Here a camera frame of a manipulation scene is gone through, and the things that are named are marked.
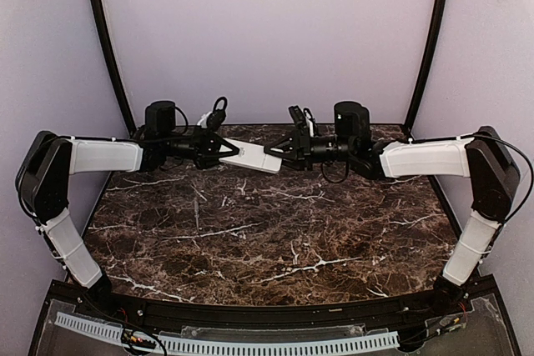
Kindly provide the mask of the right black frame post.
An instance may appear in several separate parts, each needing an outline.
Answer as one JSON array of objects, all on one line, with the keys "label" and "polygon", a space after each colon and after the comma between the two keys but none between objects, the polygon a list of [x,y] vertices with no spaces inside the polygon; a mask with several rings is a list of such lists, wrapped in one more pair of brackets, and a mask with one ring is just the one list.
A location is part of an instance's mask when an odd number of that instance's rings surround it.
[{"label": "right black frame post", "polygon": [[446,7],[446,0],[434,0],[429,29],[426,36],[426,43],[422,53],[421,65],[416,78],[416,84],[411,96],[411,101],[406,113],[406,118],[403,123],[404,128],[408,133],[411,133],[420,110],[422,99],[425,94],[426,84],[431,72],[440,31],[442,18]]}]

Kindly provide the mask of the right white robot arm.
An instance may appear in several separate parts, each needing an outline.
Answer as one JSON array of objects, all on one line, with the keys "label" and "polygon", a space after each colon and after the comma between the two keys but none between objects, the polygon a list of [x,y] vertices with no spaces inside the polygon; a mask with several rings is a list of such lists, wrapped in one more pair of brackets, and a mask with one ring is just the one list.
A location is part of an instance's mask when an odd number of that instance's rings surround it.
[{"label": "right white robot arm", "polygon": [[483,126],[475,133],[426,140],[375,141],[370,112],[354,101],[334,106],[334,132],[320,136],[310,113],[289,108],[294,129],[264,146],[270,156],[293,169],[310,170],[316,163],[342,162],[369,180],[404,176],[457,176],[471,181],[471,214],[446,262],[437,285],[461,288],[512,216],[520,172],[496,130]]}]

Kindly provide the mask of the white remote control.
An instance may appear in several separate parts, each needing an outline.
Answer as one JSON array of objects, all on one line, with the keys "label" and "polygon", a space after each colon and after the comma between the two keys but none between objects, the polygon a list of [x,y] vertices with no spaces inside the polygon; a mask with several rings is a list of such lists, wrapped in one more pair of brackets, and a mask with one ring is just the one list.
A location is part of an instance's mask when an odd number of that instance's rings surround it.
[{"label": "white remote control", "polygon": [[221,163],[264,173],[278,173],[280,171],[282,159],[266,154],[263,146],[229,138],[227,141],[239,149],[239,154],[221,158],[219,160]]}]

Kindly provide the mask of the left black frame post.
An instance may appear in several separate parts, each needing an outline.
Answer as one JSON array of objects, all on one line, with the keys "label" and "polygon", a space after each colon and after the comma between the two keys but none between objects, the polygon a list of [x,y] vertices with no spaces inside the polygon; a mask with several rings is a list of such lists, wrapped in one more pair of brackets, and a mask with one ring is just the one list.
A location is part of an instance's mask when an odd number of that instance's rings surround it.
[{"label": "left black frame post", "polygon": [[129,134],[133,134],[136,130],[134,116],[127,99],[120,71],[118,69],[112,38],[109,33],[108,22],[104,11],[103,0],[90,0],[90,4],[103,59],[112,85],[113,95],[118,104],[118,108],[127,132]]}]

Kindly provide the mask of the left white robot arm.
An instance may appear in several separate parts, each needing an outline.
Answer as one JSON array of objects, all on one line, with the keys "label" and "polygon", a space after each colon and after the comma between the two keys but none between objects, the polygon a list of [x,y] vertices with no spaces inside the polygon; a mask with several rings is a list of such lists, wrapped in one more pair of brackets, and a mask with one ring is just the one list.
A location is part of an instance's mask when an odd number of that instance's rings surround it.
[{"label": "left white robot arm", "polygon": [[190,160],[198,169],[217,166],[238,154],[217,130],[228,100],[218,98],[199,125],[176,130],[181,111],[173,101],[145,109],[145,123],[130,139],[79,138],[41,131],[18,171],[15,187],[23,211],[34,221],[52,255],[74,282],[90,293],[108,292],[111,283],[88,251],[69,212],[69,179],[78,173],[152,172],[170,159]]}]

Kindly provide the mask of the black front rail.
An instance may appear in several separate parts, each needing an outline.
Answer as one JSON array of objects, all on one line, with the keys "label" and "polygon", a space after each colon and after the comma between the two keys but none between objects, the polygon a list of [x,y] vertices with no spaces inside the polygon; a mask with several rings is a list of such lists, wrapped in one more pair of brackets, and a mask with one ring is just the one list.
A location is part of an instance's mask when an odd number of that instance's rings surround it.
[{"label": "black front rail", "polygon": [[406,297],[315,306],[209,306],[125,297],[132,322],[155,328],[311,328],[362,323],[367,328],[404,328],[421,323]]}]

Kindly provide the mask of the black frame post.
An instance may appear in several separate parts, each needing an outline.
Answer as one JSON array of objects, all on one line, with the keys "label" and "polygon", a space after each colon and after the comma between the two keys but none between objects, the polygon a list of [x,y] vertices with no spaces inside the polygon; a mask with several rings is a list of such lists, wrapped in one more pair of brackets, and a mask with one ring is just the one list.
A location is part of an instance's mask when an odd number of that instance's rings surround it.
[{"label": "black frame post", "polygon": [[422,99],[425,94],[426,84],[431,72],[440,31],[442,18],[446,7],[446,0],[434,0],[429,29],[426,36],[426,43],[422,53],[421,65],[416,78],[416,84],[411,96],[411,101],[406,113],[406,118],[403,123],[404,128],[408,133],[411,133],[420,110]]},{"label": "black frame post", "polygon": [[134,116],[127,99],[120,71],[118,69],[112,38],[109,33],[108,22],[104,11],[103,0],[90,0],[90,4],[103,59],[112,85],[113,95],[118,104],[118,108],[127,132],[129,134],[133,134],[136,130]]}]

